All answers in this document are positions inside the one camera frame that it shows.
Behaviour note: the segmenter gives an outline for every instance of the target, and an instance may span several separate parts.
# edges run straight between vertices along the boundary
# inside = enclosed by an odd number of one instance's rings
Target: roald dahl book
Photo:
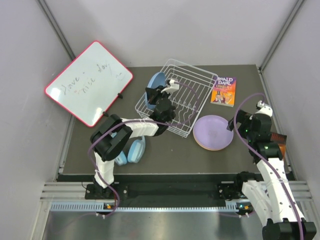
[[[219,77],[213,87],[211,103],[233,107],[236,97],[235,77]]]

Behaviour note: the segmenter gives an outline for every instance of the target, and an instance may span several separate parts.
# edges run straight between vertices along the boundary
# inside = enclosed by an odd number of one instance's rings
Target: blue headphones
[[[116,133],[114,132],[111,135],[111,137],[114,138],[115,136],[116,136]],[[126,157],[124,151],[121,151],[121,153],[114,159],[116,164],[121,166],[121,165],[127,164],[128,162],[136,164],[140,161],[146,149],[145,136],[142,136],[141,138],[142,138],[141,140],[137,139],[137,140],[134,140],[134,142],[132,143],[128,153],[128,158]]]

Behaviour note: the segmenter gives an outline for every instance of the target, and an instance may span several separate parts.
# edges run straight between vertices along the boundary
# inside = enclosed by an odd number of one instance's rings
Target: book
[[[218,77],[211,94],[211,103],[233,107],[236,97],[235,77]]]
[[[279,145],[281,150],[283,159],[285,158],[286,154],[286,145],[287,145],[287,135],[283,135],[280,133],[272,132],[271,139],[272,142],[275,142]]]

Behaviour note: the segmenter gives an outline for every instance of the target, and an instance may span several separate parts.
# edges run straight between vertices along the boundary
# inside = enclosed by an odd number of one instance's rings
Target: white wall
[[[24,240],[69,119],[44,88],[70,60],[35,0],[1,0],[0,34],[0,238]]]
[[[307,0],[264,76],[299,179],[320,211],[320,1]]]
[[[125,65],[262,63],[296,0],[46,0],[76,55],[99,40]]]

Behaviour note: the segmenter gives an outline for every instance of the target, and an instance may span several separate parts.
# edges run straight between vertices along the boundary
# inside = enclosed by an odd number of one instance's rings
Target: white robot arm
[[[115,158],[121,153],[129,139],[142,136],[158,136],[168,128],[168,126],[150,121],[166,123],[175,118],[176,115],[174,110],[176,107],[172,105],[169,96],[178,90],[179,84],[176,83],[175,79],[168,80],[166,86],[146,88],[148,103],[154,106],[153,113],[149,117],[128,120],[119,118],[114,114],[111,115],[91,136],[90,140],[94,143],[115,125],[126,122],[115,131],[115,137],[111,137],[111,135],[108,134],[94,147],[94,156],[97,166],[94,175],[96,184],[103,189],[106,189],[107,185],[104,181],[109,185],[114,182]]]
[[[273,110],[271,106],[259,101],[256,105],[258,111],[250,114],[240,110],[236,122],[241,123],[238,128],[242,138],[248,140],[248,145],[263,156],[267,163],[249,150],[261,173],[267,191],[261,182],[257,181],[253,173],[239,173],[234,181],[235,190],[245,195],[257,213],[263,230],[264,240],[299,240],[298,220],[302,224],[304,239],[313,239],[317,230],[313,222],[306,222],[300,211],[285,173],[283,155],[279,145],[271,141],[271,125]],[[228,123],[228,130],[234,128],[234,119]],[[290,195],[294,206],[288,199]]]

